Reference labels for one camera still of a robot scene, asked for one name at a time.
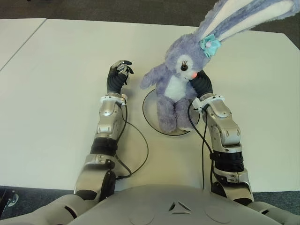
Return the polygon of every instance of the bunny ear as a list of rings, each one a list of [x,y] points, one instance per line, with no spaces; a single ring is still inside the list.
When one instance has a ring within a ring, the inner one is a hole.
[[[300,10],[300,0],[221,0],[206,15],[195,34],[203,40],[209,34],[222,41],[260,23],[283,19]]]

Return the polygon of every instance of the pink nose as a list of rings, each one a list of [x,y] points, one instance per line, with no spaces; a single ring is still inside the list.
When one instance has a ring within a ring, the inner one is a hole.
[[[196,78],[197,77],[197,73],[193,73],[192,75],[192,79]]]

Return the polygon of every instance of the triangle logo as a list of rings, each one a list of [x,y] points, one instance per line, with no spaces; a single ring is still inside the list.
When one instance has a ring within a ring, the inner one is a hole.
[[[191,214],[191,209],[180,201],[173,202],[169,208],[171,214]]]

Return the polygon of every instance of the white belly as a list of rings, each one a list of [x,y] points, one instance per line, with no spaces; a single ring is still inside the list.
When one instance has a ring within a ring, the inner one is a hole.
[[[188,80],[182,80],[172,76],[165,89],[165,96],[172,99],[174,102],[178,102],[186,95],[187,82]]]

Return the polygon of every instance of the stuffed bunny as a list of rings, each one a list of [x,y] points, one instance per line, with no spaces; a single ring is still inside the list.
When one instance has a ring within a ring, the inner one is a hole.
[[[221,42],[262,22],[283,19],[299,12],[300,0],[220,0],[193,34],[177,39],[165,62],[147,73],[140,87],[156,84],[160,128],[171,133],[178,127],[191,130],[187,108],[196,93],[189,80],[208,63]]]

